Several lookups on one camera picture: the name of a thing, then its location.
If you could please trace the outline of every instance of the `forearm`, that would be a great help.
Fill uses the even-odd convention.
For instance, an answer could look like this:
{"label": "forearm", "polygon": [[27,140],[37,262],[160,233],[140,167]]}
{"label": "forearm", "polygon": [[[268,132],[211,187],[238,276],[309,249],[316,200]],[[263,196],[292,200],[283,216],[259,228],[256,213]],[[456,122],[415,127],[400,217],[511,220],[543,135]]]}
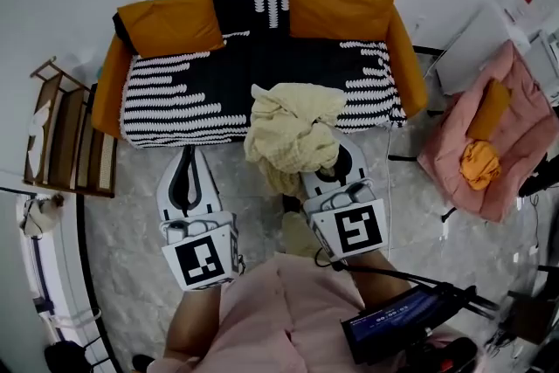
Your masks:
{"label": "forearm", "polygon": [[165,357],[204,357],[219,328],[221,287],[184,293],[167,333]]}
{"label": "forearm", "polygon": [[[363,255],[350,257],[347,261],[350,266],[396,270],[380,251],[367,252]],[[410,284],[407,281],[395,279],[388,275],[381,275],[380,273],[352,272],[351,276],[366,308],[382,305],[384,302],[410,289]]]}

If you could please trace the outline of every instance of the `shoe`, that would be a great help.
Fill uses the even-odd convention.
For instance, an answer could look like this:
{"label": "shoe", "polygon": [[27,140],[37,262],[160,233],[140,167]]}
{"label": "shoe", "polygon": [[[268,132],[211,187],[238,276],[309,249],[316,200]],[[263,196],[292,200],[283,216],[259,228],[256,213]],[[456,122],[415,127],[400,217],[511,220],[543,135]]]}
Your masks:
{"label": "shoe", "polygon": [[140,373],[146,373],[148,371],[148,366],[154,361],[153,357],[146,355],[133,355],[132,356],[132,366],[134,370]]}
{"label": "shoe", "polygon": [[281,202],[283,203],[284,213],[288,213],[289,211],[294,211],[295,213],[299,213],[300,200],[297,199],[297,197],[283,195],[281,198]]}

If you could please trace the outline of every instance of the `tile floor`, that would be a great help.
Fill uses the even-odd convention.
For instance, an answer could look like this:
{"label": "tile floor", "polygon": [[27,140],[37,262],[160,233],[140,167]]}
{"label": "tile floor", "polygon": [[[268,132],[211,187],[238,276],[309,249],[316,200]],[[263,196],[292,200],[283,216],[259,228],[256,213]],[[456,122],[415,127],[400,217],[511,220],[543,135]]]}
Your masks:
{"label": "tile floor", "polygon": [[[422,57],[423,66],[430,59]],[[430,108],[441,109],[445,99],[435,76],[427,78]],[[377,197],[389,208],[388,179],[392,202],[390,249],[384,251],[400,270],[447,280],[459,287],[477,285],[479,293],[501,300],[513,284],[527,278],[528,266],[544,257],[552,212],[559,203],[559,189],[540,193],[538,235],[541,250],[529,256],[535,243],[535,214],[527,202],[511,210],[504,224],[486,224],[464,212],[448,221],[447,239],[441,239],[440,215],[450,207],[433,183],[414,162],[389,162],[386,150],[416,155],[437,118],[425,112],[406,128],[374,128],[354,134],[367,157]],[[176,305],[179,290],[162,256],[162,235],[155,191],[160,176],[180,149],[140,149],[119,143],[116,198],[86,199],[86,237],[93,284],[103,310],[109,338],[123,369],[131,366],[133,353],[159,356]],[[224,210],[238,216],[239,250],[248,268],[281,251],[281,201],[264,186],[258,169],[245,161],[242,143],[204,147],[204,154],[220,191]],[[514,263],[514,254],[519,262]],[[450,322],[479,342],[493,332],[494,325],[475,314],[462,311]],[[503,349],[490,361],[494,371],[520,368],[530,347],[513,359],[521,343]]]}

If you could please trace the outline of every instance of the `yellow blanket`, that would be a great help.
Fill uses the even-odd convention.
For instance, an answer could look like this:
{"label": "yellow blanket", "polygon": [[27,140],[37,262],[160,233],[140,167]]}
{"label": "yellow blanket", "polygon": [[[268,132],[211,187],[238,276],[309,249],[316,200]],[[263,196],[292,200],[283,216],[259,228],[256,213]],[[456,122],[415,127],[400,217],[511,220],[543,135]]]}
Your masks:
{"label": "yellow blanket", "polygon": [[460,161],[460,173],[474,190],[483,190],[499,177],[497,151],[489,142],[477,141],[466,146]]}
{"label": "yellow blanket", "polygon": [[248,162],[258,164],[278,193],[304,198],[300,172],[334,166],[339,142],[332,136],[346,103],[339,89],[281,83],[266,91],[252,85],[251,127],[245,138]]}

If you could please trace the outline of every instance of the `sofa armrest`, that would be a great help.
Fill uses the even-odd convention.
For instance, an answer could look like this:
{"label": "sofa armrest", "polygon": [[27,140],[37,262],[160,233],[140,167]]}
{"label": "sofa armrest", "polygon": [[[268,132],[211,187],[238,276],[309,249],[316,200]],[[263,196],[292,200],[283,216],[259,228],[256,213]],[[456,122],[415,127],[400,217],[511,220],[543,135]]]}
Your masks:
{"label": "sofa armrest", "polygon": [[392,6],[386,45],[390,54],[390,67],[408,118],[427,107],[427,88],[419,67],[418,57],[411,45],[404,22],[396,7]]}
{"label": "sofa armrest", "polygon": [[132,53],[113,36],[93,101],[92,126],[99,131],[121,138],[122,89],[126,83]]}

